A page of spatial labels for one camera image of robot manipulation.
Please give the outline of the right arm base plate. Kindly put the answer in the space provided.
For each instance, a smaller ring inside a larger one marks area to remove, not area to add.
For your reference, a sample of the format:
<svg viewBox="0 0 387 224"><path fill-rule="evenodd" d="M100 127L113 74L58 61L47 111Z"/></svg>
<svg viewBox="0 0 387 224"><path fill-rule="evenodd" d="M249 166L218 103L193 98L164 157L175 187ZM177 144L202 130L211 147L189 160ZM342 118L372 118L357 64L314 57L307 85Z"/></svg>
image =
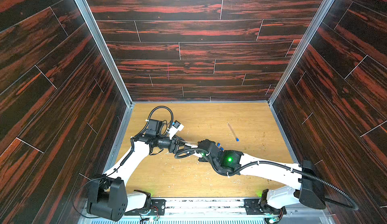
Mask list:
<svg viewBox="0 0 387 224"><path fill-rule="evenodd" d="M243 200L243 206L247 215L268 215L267 200L262 198L246 198Z"/></svg>

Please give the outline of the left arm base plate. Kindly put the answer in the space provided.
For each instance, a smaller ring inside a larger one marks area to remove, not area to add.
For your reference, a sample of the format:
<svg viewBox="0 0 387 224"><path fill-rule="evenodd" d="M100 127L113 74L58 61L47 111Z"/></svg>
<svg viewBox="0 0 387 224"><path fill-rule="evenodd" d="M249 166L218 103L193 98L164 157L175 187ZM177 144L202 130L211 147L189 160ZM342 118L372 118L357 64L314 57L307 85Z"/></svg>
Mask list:
<svg viewBox="0 0 387 224"><path fill-rule="evenodd" d="M163 216L165 214L166 199L154 199L147 201L143 208L129 211L132 216Z"/></svg>

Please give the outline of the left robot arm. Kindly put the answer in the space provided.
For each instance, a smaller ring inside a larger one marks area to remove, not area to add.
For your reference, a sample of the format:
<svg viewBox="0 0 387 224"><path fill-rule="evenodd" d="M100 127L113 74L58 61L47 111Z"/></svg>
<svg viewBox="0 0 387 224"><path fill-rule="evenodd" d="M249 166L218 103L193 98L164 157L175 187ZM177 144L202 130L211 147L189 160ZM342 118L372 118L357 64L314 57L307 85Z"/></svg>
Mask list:
<svg viewBox="0 0 387 224"><path fill-rule="evenodd" d="M117 222L131 211L149 211L152 208L150 193L135 190L127 194L126 184L141 161L153 155L154 148L177 153L183 140L176 133L182 129L183 125L174 120L170 108L154 108L144 128L131 137L131 148L125 155L105 173L96 175L79 188L87 191L87 215L84 217Z"/></svg>

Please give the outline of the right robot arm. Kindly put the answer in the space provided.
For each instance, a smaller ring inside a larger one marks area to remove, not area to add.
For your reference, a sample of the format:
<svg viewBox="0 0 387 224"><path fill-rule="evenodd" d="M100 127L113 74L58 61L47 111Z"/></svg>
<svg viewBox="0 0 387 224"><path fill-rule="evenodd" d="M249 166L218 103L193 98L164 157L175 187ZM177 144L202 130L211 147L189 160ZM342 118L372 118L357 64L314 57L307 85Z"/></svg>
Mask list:
<svg viewBox="0 0 387 224"><path fill-rule="evenodd" d="M221 176L246 175L273 180L284 187L263 191L259 210L265 214L280 215L284 207L302 204L313 209L325 209L327 203L353 211L358 205L348 194L315 175L310 162L285 164L255 158L236 150L224 150L208 139L197 145L186 144L175 153L176 159L198 156L199 161L207 162Z"/></svg>

